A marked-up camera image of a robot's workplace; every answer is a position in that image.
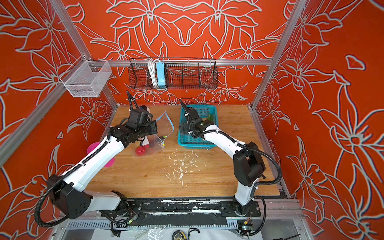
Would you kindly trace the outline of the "dark red apple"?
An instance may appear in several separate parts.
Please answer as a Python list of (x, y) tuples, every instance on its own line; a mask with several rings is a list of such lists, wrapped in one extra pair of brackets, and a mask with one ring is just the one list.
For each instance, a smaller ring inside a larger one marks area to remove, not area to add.
[(136, 147), (135, 153), (137, 156), (143, 156), (146, 153), (146, 147), (144, 147), (144, 146)]

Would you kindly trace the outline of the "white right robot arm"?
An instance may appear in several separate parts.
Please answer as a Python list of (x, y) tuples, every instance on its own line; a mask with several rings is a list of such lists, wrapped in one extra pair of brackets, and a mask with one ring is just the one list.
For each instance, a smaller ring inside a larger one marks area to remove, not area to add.
[[(282, 170), (276, 160), (259, 150), (253, 143), (241, 142), (223, 132), (216, 124), (200, 117), (197, 110), (180, 101), (184, 110), (185, 123), (179, 124), (180, 132), (195, 139), (209, 141), (223, 150), (233, 160), (234, 175), (238, 180), (237, 191), (233, 200), (233, 212), (239, 216), (248, 214), (255, 190), (260, 185), (274, 185), (281, 181)], [(277, 177), (272, 181), (260, 181), (264, 176), (266, 166), (263, 158), (270, 160), (277, 170)]]

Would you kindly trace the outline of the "clear zip top bag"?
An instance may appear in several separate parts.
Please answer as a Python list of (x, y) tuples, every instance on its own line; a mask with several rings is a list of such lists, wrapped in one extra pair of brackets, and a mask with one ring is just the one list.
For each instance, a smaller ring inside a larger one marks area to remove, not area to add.
[(165, 142), (164, 144), (156, 143), (155, 136), (167, 136), (168, 138), (174, 132), (175, 127), (167, 111), (165, 111), (160, 117), (158, 117), (156, 119), (156, 122), (158, 127), (158, 133), (155, 135), (146, 136), (139, 145), (144, 147), (146, 147), (146, 145), (148, 144), (155, 145), (153, 148), (146, 148), (146, 153), (143, 156), (155, 155), (165, 148)]

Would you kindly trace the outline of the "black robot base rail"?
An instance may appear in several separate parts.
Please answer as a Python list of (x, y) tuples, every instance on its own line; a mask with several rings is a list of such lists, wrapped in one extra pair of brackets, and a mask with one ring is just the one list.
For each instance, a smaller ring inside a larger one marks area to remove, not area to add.
[(241, 206), (233, 197), (127, 199), (115, 210), (101, 210), (115, 229), (156, 227), (208, 227), (237, 229), (262, 217), (260, 206), (251, 201)]

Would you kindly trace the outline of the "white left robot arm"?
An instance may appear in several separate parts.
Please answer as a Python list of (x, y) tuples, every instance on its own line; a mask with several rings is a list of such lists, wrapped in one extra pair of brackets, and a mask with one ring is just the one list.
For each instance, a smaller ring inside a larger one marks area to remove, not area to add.
[[(103, 141), (79, 163), (60, 176), (49, 177), (47, 191), (38, 200), (35, 208), (34, 218), (37, 225), (51, 228), (88, 212), (100, 212), (115, 225), (126, 224), (130, 220), (128, 216), (130, 209), (123, 194), (117, 191), (87, 192), (86, 187), (112, 158), (130, 144), (157, 132), (157, 122), (148, 107), (131, 108), (130, 116), (120, 124), (108, 128)], [(49, 199), (65, 216), (57, 221), (44, 222), (41, 210), (46, 199)]]

